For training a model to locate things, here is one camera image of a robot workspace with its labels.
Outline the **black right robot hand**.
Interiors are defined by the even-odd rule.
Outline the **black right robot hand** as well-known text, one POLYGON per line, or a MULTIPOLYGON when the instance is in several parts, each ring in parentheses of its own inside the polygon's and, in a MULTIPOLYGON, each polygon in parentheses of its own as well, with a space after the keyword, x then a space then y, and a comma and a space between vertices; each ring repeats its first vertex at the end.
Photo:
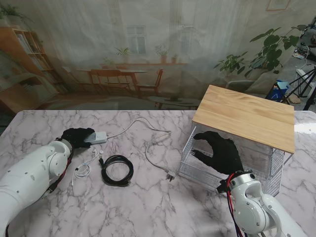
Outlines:
POLYGON ((211 157, 198 150, 191 151, 191 154, 205 165, 226 175, 244 171, 238 150, 233 140, 224 139, 214 131, 197 133, 194 136, 194 139, 205 140, 212 147, 213 155, 211 157))

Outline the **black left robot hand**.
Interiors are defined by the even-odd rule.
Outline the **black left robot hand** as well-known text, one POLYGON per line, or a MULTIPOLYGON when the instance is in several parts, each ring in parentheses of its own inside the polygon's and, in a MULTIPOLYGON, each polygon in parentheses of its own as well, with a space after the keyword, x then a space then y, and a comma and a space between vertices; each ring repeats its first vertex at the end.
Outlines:
POLYGON ((92 128, 70 128, 63 132, 61 138, 68 141, 74 149, 90 148, 91 143, 85 139, 94 133, 92 128))

